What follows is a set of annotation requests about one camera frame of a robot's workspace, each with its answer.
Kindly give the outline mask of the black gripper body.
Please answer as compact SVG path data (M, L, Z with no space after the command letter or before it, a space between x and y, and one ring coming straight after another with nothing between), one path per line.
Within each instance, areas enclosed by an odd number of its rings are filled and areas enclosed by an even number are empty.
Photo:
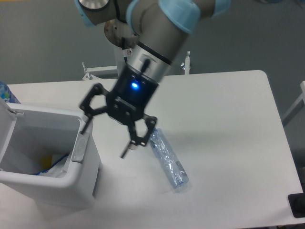
M108 116L123 125L142 119L157 87L158 83L125 66L113 89L106 95Z

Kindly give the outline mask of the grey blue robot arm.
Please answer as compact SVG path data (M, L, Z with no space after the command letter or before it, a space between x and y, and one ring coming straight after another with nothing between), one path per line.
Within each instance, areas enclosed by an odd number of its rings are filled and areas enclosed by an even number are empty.
M105 113L127 126L126 149L146 146L157 118L144 110L160 81L197 23L225 12L230 4L228 0L77 0L86 25L118 19L139 38L114 87L108 91L94 84L81 102L87 123Z

